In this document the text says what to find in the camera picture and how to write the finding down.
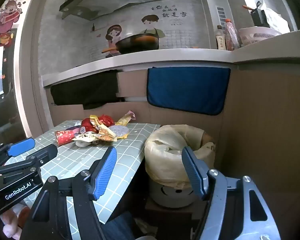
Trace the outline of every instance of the apron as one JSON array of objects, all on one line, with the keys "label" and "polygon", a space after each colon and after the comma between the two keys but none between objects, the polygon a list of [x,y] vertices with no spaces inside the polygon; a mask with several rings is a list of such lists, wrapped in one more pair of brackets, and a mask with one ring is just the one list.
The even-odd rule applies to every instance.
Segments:
[{"label": "apron", "polygon": [[155,36],[157,37],[157,38],[159,38],[159,35],[158,35],[158,32],[157,32],[157,29],[156,28],[154,28],[155,29]]}]

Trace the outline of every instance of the checkered tablecloth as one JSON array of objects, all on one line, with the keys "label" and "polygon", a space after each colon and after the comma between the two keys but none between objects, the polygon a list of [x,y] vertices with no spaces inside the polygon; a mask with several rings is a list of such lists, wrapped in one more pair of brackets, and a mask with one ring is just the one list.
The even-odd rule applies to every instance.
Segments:
[{"label": "checkered tablecloth", "polygon": [[[57,145],[54,132],[66,130],[67,128],[74,126],[77,121],[78,120],[65,121],[47,131],[35,139],[34,149],[15,158],[11,158],[6,165],[23,161],[29,154],[34,153],[51,143]],[[57,157],[41,167],[42,180],[45,182],[48,177],[52,175],[58,177],[58,179],[73,177],[80,171],[89,169],[95,160],[99,160],[103,157],[110,145],[114,146],[118,153],[117,163],[110,177],[105,194],[102,195],[98,201],[94,201],[94,206],[100,222],[106,223],[144,158],[144,143],[146,139],[152,132],[157,130],[160,125],[129,123],[127,127],[129,128],[127,139],[119,139],[117,142],[88,146],[85,148],[79,148],[74,142],[71,142],[58,147]],[[29,207],[34,203],[38,193],[39,190],[24,199]],[[72,238],[73,240],[78,240],[80,239],[80,235],[75,219],[72,197],[67,197],[67,208]]]}]

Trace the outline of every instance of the countertop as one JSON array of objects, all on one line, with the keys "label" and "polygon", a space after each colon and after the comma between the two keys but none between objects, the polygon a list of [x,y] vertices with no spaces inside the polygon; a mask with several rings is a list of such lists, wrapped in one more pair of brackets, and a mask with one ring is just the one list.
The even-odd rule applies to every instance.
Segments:
[{"label": "countertop", "polygon": [[222,67],[258,60],[295,58],[300,58],[300,30],[259,41],[234,51],[185,48],[119,55],[90,62],[61,73],[44,75],[42,84],[46,87],[114,68],[121,68],[124,71],[149,68],[152,67],[152,63],[215,62],[221,64]]},{"label": "countertop", "polygon": [[[35,147],[15,158],[10,158],[6,164],[25,160],[26,156],[50,144],[57,144],[55,131],[66,130],[80,120],[65,121],[50,129],[35,139]],[[94,207],[101,223],[106,223],[118,202],[122,198],[141,161],[144,158],[144,143],[149,135],[157,130],[160,125],[149,123],[129,123],[129,135],[127,139],[119,139],[111,144],[100,144],[79,148],[74,142],[58,147],[58,155],[41,167],[42,180],[56,176],[58,179],[70,178],[80,171],[89,169],[95,160],[103,157],[110,145],[117,150],[117,163],[112,172],[105,193],[94,201]],[[40,190],[25,198],[26,204],[31,207]],[[69,223],[73,240],[80,240],[77,222],[75,219],[73,198],[67,197]]]}]

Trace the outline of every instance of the white plastic bag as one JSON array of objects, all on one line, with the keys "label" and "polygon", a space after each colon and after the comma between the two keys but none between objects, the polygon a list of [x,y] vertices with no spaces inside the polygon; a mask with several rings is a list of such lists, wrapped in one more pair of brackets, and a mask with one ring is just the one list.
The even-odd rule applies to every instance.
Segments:
[{"label": "white plastic bag", "polygon": [[213,142],[205,142],[204,130],[186,124],[164,125],[145,143],[146,172],[152,180],[176,189],[191,187],[182,164],[181,152],[190,146],[198,159],[211,169],[215,157]]}]

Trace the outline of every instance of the bottle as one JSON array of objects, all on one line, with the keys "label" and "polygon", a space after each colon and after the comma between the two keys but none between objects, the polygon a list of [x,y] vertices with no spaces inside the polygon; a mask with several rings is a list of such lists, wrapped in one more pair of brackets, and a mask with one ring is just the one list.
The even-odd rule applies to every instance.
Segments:
[{"label": "bottle", "polygon": [[240,48],[237,30],[232,24],[230,19],[226,19],[227,24],[227,39],[229,40],[229,44],[227,44],[228,50],[234,50]]},{"label": "bottle", "polygon": [[226,50],[226,39],[222,32],[222,26],[218,25],[216,31],[217,48],[220,50]]}]

